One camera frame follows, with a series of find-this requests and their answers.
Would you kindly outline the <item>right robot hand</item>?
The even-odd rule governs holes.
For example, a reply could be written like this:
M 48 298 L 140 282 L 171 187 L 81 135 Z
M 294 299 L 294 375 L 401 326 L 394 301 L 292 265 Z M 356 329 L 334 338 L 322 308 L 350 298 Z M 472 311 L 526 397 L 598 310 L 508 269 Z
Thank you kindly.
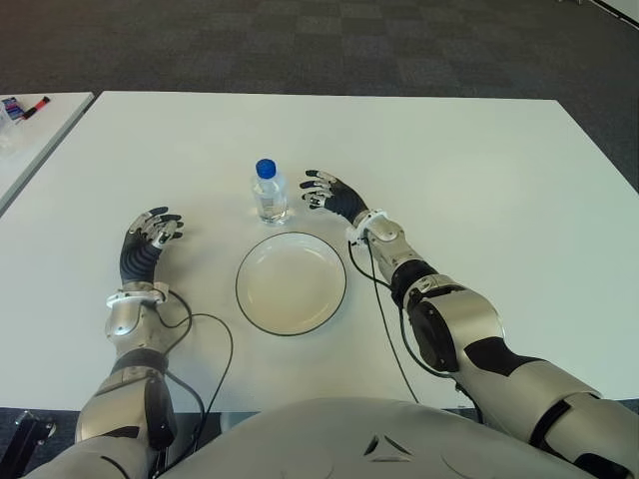
M 306 170 L 300 183 L 302 200 L 311 210 L 326 210 L 346 219 L 352 226 L 369 211 L 361 196 L 337 177 L 320 170 Z

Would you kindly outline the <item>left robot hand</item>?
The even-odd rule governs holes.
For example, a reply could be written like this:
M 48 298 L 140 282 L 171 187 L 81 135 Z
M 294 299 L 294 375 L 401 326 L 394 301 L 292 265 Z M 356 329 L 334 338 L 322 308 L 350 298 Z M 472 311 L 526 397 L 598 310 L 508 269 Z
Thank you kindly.
M 124 236 L 119 258 L 121 284 L 153 283 L 165 246 L 183 235 L 183 226 L 182 217 L 171 214 L 167 207 L 141 213 Z

